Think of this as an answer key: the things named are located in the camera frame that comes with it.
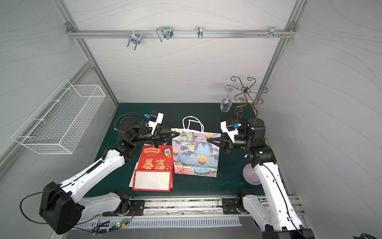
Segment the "red paper bag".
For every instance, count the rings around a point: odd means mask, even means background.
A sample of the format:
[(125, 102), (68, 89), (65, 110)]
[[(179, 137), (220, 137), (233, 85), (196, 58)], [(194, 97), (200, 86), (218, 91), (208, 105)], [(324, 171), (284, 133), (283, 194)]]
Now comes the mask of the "red paper bag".
[(134, 191), (169, 192), (173, 189), (174, 159), (170, 145), (144, 145), (133, 174)]
[(132, 179), (133, 191), (169, 192), (172, 189), (173, 172), (167, 170), (135, 170)]

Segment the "floral paper bag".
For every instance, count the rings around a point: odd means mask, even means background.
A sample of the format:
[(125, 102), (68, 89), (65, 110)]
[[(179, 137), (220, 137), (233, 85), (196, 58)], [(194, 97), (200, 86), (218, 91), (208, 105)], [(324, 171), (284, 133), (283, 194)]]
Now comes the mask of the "floral paper bag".
[(183, 118), (182, 127), (171, 130), (179, 133), (172, 139), (175, 173), (216, 178), (220, 148), (208, 140), (221, 134), (206, 132), (194, 116)]

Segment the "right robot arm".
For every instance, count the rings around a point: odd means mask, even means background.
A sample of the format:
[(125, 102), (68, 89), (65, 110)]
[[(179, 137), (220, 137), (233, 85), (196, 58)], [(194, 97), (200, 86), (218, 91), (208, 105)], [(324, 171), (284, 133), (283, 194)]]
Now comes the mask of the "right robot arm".
[(268, 206), (250, 190), (242, 190), (236, 197), (237, 210), (252, 216), (264, 239), (313, 239), (313, 231), (303, 225), (287, 195), (276, 157), (266, 144), (264, 121), (250, 118), (243, 134), (239, 132), (240, 126), (237, 121), (222, 121), (222, 135), (208, 139), (224, 149), (225, 154), (242, 149), (261, 182)]

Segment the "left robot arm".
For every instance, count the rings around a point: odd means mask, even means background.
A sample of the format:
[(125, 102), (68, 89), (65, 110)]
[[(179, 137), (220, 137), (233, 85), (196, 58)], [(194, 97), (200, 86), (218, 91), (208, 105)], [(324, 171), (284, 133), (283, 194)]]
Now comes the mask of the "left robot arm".
[(53, 231), (62, 235), (70, 231), (80, 221), (112, 214), (125, 216), (132, 212), (129, 197), (117, 190), (105, 195), (87, 198), (85, 195), (113, 171), (129, 162), (145, 143), (159, 147), (179, 132), (162, 127), (163, 113), (152, 112), (147, 115), (125, 113), (114, 121), (118, 140), (106, 149), (100, 159), (71, 178), (57, 184), (51, 182), (40, 192), (39, 215), (42, 224), (49, 225)]

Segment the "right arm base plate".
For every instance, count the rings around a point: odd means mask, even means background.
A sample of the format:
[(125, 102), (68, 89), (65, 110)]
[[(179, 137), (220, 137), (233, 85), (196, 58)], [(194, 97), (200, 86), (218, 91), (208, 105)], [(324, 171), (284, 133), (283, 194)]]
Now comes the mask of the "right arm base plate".
[(221, 198), (218, 204), (223, 211), (224, 215), (245, 215), (248, 212), (243, 211), (237, 207), (236, 200), (233, 198)]

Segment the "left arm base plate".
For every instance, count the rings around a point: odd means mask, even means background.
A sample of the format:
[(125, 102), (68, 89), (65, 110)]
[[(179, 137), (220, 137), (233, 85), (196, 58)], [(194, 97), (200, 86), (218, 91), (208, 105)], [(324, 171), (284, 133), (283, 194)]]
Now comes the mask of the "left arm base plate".
[(115, 211), (105, 212), (104, 217), (142, 216), (145, 200), (122, 200)]

